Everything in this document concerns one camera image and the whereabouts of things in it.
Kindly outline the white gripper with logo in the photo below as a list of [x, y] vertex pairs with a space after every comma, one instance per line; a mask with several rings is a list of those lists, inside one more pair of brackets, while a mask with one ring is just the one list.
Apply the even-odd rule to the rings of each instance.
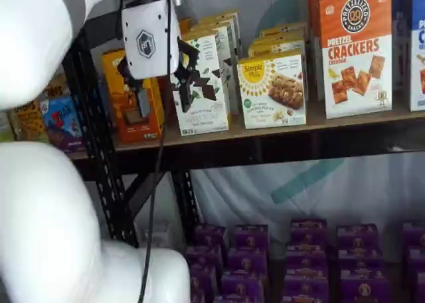
[[170, 73], [185, 113], [191, 107], [190, 85], [199, 59], [199, 50], [180, 39], [174, 2], [158, 0], [122, 11], [122, 30], [126, 57], [117, 70], [124, 84], [135, 94], [137, 109], [147, 118], [151, 108], [143, 79]]

